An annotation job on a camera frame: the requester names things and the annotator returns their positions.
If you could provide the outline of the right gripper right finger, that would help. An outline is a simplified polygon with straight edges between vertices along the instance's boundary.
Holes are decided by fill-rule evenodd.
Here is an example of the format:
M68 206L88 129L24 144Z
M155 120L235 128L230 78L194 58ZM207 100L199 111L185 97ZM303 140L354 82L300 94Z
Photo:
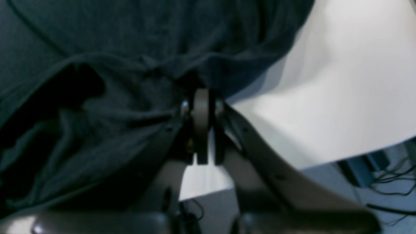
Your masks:
M380 234L376 216L321 187L281 158L237 111L208 89L194 94L194 151L231 177L240 214L232 234Z

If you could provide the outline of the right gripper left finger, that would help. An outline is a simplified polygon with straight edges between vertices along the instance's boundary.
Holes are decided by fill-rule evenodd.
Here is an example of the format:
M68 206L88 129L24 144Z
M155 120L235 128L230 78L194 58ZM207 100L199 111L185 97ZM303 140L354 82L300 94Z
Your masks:
M143 155L96 188L40 213L33 234L180 234L179 194L192 163L192 102L150 141Z

